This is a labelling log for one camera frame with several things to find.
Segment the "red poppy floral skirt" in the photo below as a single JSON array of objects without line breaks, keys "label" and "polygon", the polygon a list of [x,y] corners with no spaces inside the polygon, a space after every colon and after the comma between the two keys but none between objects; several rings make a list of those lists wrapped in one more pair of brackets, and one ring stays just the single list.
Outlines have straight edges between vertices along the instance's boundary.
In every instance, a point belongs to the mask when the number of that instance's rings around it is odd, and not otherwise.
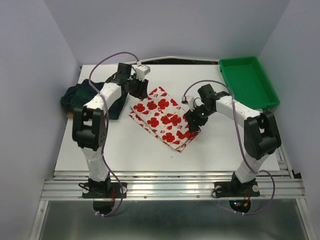
[{"label": "red poppy floral skirt", "polygon": [[185,110],[161,86],[152,90],[147,98],[131,107],[129,116],[143,129],[169,146],[182,152],[200,133],[190,133]]}]

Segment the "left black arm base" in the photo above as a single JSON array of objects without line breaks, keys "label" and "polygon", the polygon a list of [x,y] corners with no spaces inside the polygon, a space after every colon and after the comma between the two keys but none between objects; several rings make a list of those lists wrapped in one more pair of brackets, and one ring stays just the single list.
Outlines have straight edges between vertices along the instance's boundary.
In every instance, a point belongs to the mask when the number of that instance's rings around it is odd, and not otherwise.
[{"label": "left black arm base", "polygon": [[94,181],[88,178],[87,182],[80,182],[82,198],[93,200],[92,208],[96,215],[110,217],[116,214],[123,199],[127,197],[127,182],[112,182],[110,174],[104,181]]}]

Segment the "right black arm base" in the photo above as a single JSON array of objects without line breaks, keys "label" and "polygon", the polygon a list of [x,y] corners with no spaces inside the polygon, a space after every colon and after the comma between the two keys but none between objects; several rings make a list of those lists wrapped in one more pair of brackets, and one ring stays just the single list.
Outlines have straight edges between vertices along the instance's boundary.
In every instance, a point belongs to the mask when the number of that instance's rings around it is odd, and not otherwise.
[{"label": "right black arm base", "polygon": [[260,190],[256,179],[241,183],[233,173],[230,181],[216,181],[211,196],[215,199],[232,198],[229,201],[231,209],[236,213],[248,214],[251,208],[251,198],[259,197]]}]

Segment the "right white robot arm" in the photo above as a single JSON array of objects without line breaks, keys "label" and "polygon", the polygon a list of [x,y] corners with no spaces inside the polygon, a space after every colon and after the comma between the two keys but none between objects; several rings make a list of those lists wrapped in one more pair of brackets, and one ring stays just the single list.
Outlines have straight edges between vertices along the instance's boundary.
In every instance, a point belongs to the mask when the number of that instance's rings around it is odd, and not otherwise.
[{"label": "right white robot arm", "polygon": [[215,198],[243,197],[246,194],[260,195],[256,176],[261,166],[281,145],[282,140],[276,118],[270,111],[260,112],[236,101],[231,90],[216,92],[210,84],[198,89],[201,104],[194,97],[184,94],[183,104],[189,109],[184,114],[191,134],[199,132],[209,116],[222,114],[234,122],[242,162],[230,181],[214,183]]}]

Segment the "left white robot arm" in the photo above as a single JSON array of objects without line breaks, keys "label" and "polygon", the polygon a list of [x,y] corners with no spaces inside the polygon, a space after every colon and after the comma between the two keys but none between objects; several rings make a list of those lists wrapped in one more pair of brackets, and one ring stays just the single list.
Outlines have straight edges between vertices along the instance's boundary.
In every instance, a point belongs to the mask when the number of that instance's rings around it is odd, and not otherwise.
[{"label": "left white robot arm", "polygon": [[150,67],[119,63],[116,73],[110,76],[92,100],[73,110],[72,139],[80,147],[89,170],[88,183],[82,185],[87,192],[106,197],[111,193],[110,170],[104,160],[104,146],[109,125],[109,107],[127,95],[147,98]]}]

